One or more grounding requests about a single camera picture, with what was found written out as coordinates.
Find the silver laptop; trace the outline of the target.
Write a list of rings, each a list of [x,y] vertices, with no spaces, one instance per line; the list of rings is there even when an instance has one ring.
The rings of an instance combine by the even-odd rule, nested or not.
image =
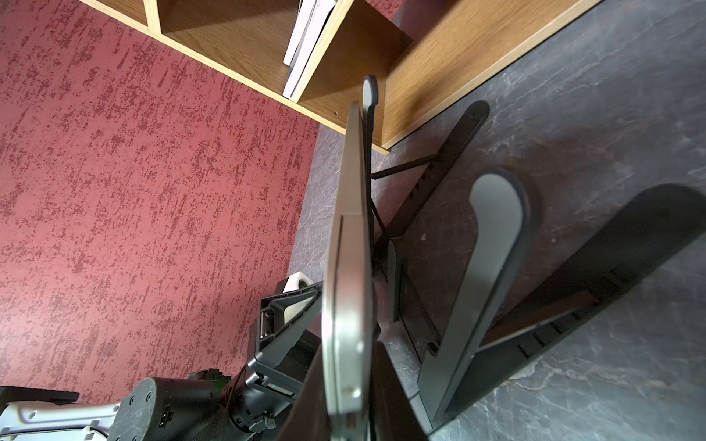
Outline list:
[[[332,440],[364,440],[368,431],[373,305],[363,141],[360,104],[354,101],[342,151],[322,310]]]

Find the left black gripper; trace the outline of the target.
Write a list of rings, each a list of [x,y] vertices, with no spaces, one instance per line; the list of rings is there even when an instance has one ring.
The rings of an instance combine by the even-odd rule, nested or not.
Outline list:
[[[323,283],[262,299],[249,329],[248,363],[225,389],[223,440],[275,439],[303,389],[321,339],[306,331]]]

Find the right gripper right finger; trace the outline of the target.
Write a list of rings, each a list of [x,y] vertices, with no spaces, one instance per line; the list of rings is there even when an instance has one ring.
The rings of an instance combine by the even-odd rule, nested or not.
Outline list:
[[[371,440],[427,440],[383,343],[375,342],[371,365]]]

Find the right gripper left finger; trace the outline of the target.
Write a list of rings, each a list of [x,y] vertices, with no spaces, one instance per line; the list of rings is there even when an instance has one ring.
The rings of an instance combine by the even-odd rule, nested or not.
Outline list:
[[[322,349],[318,348],[285,425],[278,435],[284,441],[329,441],[330,427],[325,398]]]

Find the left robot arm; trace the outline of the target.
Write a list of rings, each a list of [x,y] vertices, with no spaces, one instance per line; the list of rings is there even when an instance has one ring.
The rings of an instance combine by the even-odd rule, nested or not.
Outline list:
[[[149,377],[113,404],[73,391],[4,386],[4,440],[274,440],[320,345],[307,327],[323,285],[301,281],[266,297],[249,331],[250,360],[235,376],[202,369]]]

